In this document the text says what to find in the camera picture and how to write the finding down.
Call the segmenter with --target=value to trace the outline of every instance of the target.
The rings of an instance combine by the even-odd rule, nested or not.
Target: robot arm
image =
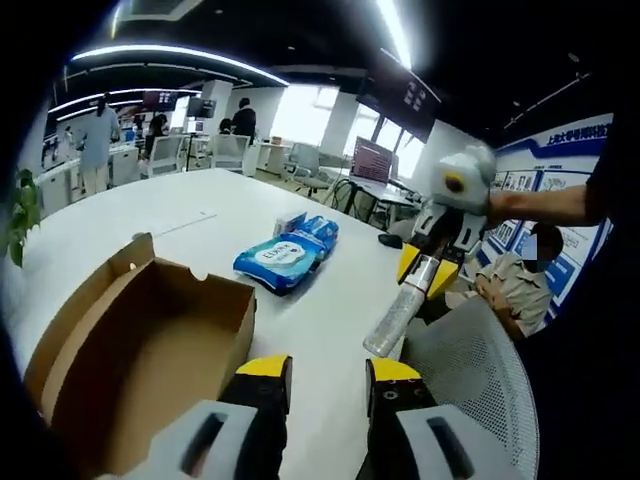
[[[418,216],[411,241],[402,252],[400,292],[364,340],[368,351],[388,356],[425,299],[444,293],[464,262],[478,253],[495,173],[495,157],[483,147],[468,147],[434,166],[431,200]]]

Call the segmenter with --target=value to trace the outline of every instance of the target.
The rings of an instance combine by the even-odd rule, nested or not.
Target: open cardboard box
[[[197,280],[145,234],[64,304],[24,381],[83,478],[124,474],[155,433],[218,398],[247,358],[254,312],[252,287]]]

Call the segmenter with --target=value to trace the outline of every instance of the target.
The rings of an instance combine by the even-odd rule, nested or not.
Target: ceiling
[[[634,31],[620,25],[630,16],[616,2],[394,0],[412,69],[444,100],[438,118],[494,145],[612,110],[619,89],[610,73],[618,63],[631,63],[624,49],[632,44],[620,34]],[[86,50],[182,46],[288,82],[351,92],[379,48],[396,53],[376,0],[132,0],[118,18],[115,37],[109,18]],[[181,88],[212,78],[237,87],[279,85],[237,66],[158,52],[85,58],[65,72],[66,80],[61,75],[55,83],[57,104],[101,91]]]

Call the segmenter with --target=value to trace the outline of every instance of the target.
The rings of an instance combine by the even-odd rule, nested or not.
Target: potted plant
[[[2,265],[2,309],[5,318],[10,318],[20,303],[26,288],[22,262],[27,233],[40,225],[38,188],[33,174],[28,169],[18,171],[15,183],[7,195],[4,221],[0,236]]]

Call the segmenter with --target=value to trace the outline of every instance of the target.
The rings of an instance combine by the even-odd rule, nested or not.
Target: office chair
[[[157,177],[180,171],[178,167],[178,152],[182,144],[182,137],[156,137],[151,150],[151,158],[147,165],[149,177]]]
[[[318,190],[327,190],[331,187],[331,179],[320,171],[320,152],[318,147],[296,143],[289,154],[289,161],[285,167],[293,167],[293,171],[287,180],[293,180],[302,185],[296,189],[300,191],[308,187],[307,197],[311,198]]]
[[[244,156],[250,140],[251,137],[245,135],[213,135],[208,148],[212,155],[211,168],[243,173]]]

